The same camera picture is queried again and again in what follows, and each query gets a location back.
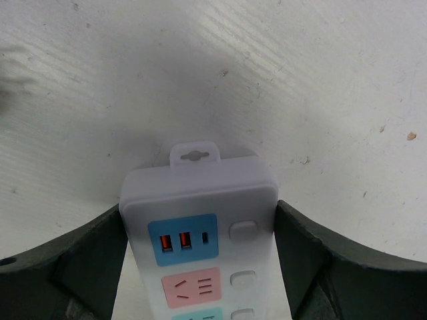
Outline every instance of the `textured white surface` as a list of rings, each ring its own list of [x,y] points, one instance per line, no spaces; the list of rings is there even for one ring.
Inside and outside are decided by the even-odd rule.
[[[425,0],[0,0],[0,255],[91,220],[174,143],[211,139],[263,157],[315,221],[427,261],[426,13]],[[289,319],[272,291],[268,320]],[[151,320],[146,303],[129,253],[114,319]]]

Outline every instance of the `white power strip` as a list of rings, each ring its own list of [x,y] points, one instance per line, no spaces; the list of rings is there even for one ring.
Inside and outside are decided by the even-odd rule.
[[[127,174],[119,209],[156,320],[264,320],[278,186],[259,157],[172,148]]]

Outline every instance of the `dirt spot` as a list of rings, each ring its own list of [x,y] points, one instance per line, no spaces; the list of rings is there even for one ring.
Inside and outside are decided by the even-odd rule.
[[[218,73],[218,77],[224,78],[227,74],[228,74],[228,70],[224,69],[224,70],[221,70],[220,73]]]
[[[301,163],[302,165],[306,165],[306,164],[312,162],[312,160],[307,156],[307,157],[303,157],[301,159],[298,159],[298,162]]]
[[[81,83],[81,81],[76,76],[74,76],[74,77],[68,76],[68,79],[70,79],[70,80],[72,80],[72,81],[74,81],[76,83]]]
[[[412,141],[416,138],[416,133],[413,133],[412,131],[408,133],[408,136],[406,137],[406,140]]]

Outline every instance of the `white switch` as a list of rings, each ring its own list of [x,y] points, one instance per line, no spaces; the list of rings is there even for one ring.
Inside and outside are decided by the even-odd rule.
[[[236,272],[232,275],[230,282],[232,283],[233,289],[246,290],[255,285],[256,274],[254,271]]]
[[[230,239],[236,243],[251,242],[258,237],[258,225],[254,220],[233,223],[230,227]]]
[[[242,309],[232,313],[232,320],[255,320],[253,309]]]

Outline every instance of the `power outlet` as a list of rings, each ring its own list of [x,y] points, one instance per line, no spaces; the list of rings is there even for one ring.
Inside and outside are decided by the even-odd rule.
[[[148,232],[160,267],[218,256],[218,227],[213,213],[153,221]]]
[[[168,275],[161,282],[171,309],[220,300],[222,296],[218,268]]]
[[[207,309],[186,313],[184,315],[176,315],[175,317],[172,317],[172,320],[223,320],[222,309]]]

